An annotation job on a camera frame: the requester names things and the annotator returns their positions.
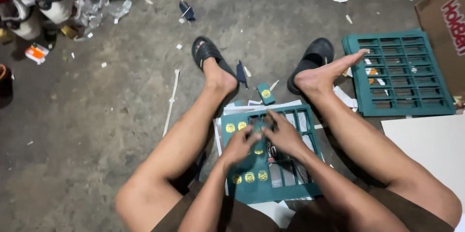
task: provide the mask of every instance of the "pile of clutter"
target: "pile of clutter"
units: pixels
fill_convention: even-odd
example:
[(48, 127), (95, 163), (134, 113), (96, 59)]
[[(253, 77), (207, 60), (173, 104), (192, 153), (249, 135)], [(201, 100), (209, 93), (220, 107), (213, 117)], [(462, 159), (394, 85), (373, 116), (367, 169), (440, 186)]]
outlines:
[(12, 41), (11, 31), (33, 41), (43, 32), (48, 48), (34, 43), (26, 50), (41, 64), (60, 31), (75, 41), (89, 39), (107, 16), (117, 23), (131, 6), (131, 0), (0, 0), (0, 37), (3, 43)]

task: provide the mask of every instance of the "hand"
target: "hand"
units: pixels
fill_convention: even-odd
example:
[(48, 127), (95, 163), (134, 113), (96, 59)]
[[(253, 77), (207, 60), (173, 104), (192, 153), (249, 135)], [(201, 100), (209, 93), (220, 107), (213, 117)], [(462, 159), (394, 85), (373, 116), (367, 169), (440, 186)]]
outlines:
[(250, 135), (246, 140), (246, 135), (252, 131), (253, 127), (247, 126), (240, 131), (236, 132), (228, 141), (221, 158), (225, 161), (226, 166), (229, 168), (232, 165), (238, 164), (250, 153), (250, 148), (262, 136), (258, 133)]
[(269, 128), (262, 127), (262, 132), (271, 143), (273, 143), (280, 151), (297, 158), (303, 152), (309, 150), (307, 145), (300, 137), (294, 126), (288, 120), (273, 110), (268, 110), (268, 115), (273, 118), (278, 127), (273, 132)]

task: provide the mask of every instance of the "grid cutout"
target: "grid cutout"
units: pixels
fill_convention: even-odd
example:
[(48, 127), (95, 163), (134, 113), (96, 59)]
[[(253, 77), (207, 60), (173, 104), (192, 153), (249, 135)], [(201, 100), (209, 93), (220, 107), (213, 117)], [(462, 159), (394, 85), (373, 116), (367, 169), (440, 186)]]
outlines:
[[(283, 107), (274, 111), (285, 115), (288, 121), (294, 123), (307, 146), (323, 159), (314, 136), (315, 128), (309, 105)], [(223, 144), (227, 144), (232, 134), (239, 129), (231, 131), (232, 125), (245, 126), (255, 120), (263, 121), (265, 114), (266, 110), (261, 110), (221, 116)], [(229, 195), (234, 195), (235, 199), (245, 204), (321, 195), (305, 168), (294, 158), (281, 154), (270, 162), (266, 142), (264, 139), (262, 143), (254, 145), (246, 159), (229, 171)]]
[(364, 116), (455, 113), (425, 32), (351, 35), (342, 42), (346, 54), (370, 50), (352, 67), (358, 108)]

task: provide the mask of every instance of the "brown shorts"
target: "brown shorts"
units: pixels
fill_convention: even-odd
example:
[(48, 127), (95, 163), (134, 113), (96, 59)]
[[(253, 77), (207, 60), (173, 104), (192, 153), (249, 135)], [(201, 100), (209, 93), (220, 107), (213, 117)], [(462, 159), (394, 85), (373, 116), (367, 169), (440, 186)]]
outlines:
[[(411, 232), (453, 232), (454, 229), (431, 212), (410, 202), (389, 190), (368, 186), (357, 181), (356, 184), (367, 191), (372, 197), (386, 206)], [(194, 182), (187, 193), (168, 214), (156, 225), (152, 232), (177, 232), (181, 221), (199, 193), (202, 183)], [(312, 200), (307, 206), (297, 211), (288, 226), (288, 232), (312, 231), (336, 232), (332, 220), (318, 215), (317, 200)], [(218, 231), (228, 232), (279, 232), (276, 223), (248, 205), (225, 197), (221, 209)]]

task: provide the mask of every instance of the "small teal box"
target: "small teal box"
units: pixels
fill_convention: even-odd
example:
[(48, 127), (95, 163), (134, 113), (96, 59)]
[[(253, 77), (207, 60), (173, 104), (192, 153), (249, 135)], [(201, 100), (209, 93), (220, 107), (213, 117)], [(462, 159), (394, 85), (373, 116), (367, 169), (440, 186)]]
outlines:
[(260, 94), (260, 97), (263, 100), (263, 104), (268, 106), (275, 102), (273, 94), (271, 94), (270, 87), (267, 83), (262, 83), (257, 86), (257, 90)]

